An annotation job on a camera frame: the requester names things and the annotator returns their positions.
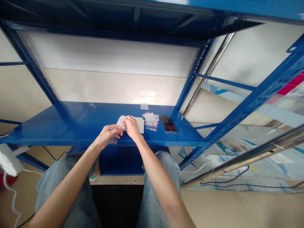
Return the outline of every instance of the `phone screen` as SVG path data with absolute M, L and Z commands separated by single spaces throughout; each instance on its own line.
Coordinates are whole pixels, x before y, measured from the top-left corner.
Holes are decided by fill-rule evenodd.
M 174 125 L 170 116 L 160 116 L 166 133 L 177 133 L 177 128 Z

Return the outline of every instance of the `tiled floor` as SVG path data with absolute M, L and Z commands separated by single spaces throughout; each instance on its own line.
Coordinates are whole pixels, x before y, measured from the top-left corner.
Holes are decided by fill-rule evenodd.
M 70 147 L 47 147 L 58 158 Z M 47 165 L 54 160 L 42 147 L 29 153 Z M 25 164 L 26 169 L 36 170 Z M 22 171 L 14 183 L 18 190 L 16 208 L 22 213 L 18 224 L 34 213 L 36 185 L 40 176 Z M 143 176 L 101 177 L 103 184 L 143 183 Z M 304 194 L 284 195 L 258 192 L 184 190 L 182 197 L 197 227 L 304 227 Z M 17 216 L 11 210 L 13 193 L 0 188 L 0 227 L 13 227 Z

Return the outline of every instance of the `silver rod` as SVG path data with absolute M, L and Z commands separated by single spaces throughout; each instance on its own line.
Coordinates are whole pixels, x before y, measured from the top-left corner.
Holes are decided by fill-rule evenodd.
M 207 180 L 213 179 L 217 176 L 225 174 L 226 172 L 233 171 L 245 165 L 264 159 L 265 157 L 277 154 L 301 143 L 304 143 L 304 124 L 286 133 L 283 133 L 278 137 L 225 162 L 215 169 L 186 182 L 184 185 L 182 185 L 182 187 L 189 188 L 193 185 L 197 185 L 201 181 L 205 182 Z
M 218 64 L 219 60 L 221 59 L 223 53 L 225 52 L 225 50 L 227 49 L 228 45 L 230 44 L 230 42 L 231 42 L 232 38 L 234 37 L 235 33 L 236 32 L 230 33 L 230 34 L 226 35 L 226 37 L 224 38 L 224 40 L 223 40 L 220 48 L 218 49 L 217 53 L 215 54 L 213 60 L 211 61 L 211 63 L 209 65 L 209 67 L 208 67 L 205 75 L 210 76 L 212 74 L 213 70 L 215 69 L 215 67 Z M 194 94 L 193 94 L 190 102 L 188 103 L 188 105 L 187 105 L 187 107 L 186 107 L 186 109 L 185 109 L 185 111 L 183 113 L 183 116 L 186 116 L 188 114 L 191 106 L 193 105 L 193 102 L 195 101 L 196 97 L 198 96 L 198 94 L 201 91 L 201 87 L 200 86 L 202 85 L 203 82 L 205 83 L 207 80 L 208 79 L 206 79 L 206 78 L 202 78 L 200 80 L 200 83 L 197 86 L 197 88 L 196 88 L 196 90 L 195 90 L 195 92 L 194 92 Z

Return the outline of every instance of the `jeans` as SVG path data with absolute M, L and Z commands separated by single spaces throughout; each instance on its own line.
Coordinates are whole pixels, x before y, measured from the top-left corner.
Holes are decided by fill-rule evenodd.
M 38 197 L 35 209 L 36 212 L 82 155 L 83 152 L 68 155 L 63 159 L 56 161 L 43 174 L 37 185 Z M 179 193 L 181 193 L 179 180 L 181 171 L 177 162 L 169 153 L 164 151 L 158 151 L 155 155 L 170 175 Z M 89 177 L 91 177 L 95 172 L 96 163 L 97 160 L 93 164 L 62 227 L 102 227 L 102 221 L 99 219 L 98 212 L 92 199 L 92 191 L 89 181 Z M 145 185 L 137 220 L 137 228 L 169 227 L 167 219 L 148 178 L 147 172 L 145 172 L 144 181 Z

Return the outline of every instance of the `red object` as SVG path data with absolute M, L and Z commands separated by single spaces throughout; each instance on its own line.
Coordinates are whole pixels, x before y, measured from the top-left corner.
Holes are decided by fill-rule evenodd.
M 3 176 L 4 176 L 4 174 L 0 174 L 0 186 L 4 185 Z M 6 176 L 6 182 L 9 186 L 12 186 L 16 182 L 17 179 L 18 179 L 18 176 L 15 176 L 15 177 L 10 176 L 10 175 Z
M 301 84 L 304 81 L 304 71 L 300 73 L 297 77 L 295 77 L 293 80 L 291 80 L 290 83 L 288 83 L 286 86 L 284 86 L 279 92 L 277 92 L 275 95 L 273 95 L 266 104 L 273 105 L 276 103 L 279 99 L 281 99 L 283 96 L 288 94 L 290 91 L 292 91 L 294 88 L 296 88 L 299 84 Z

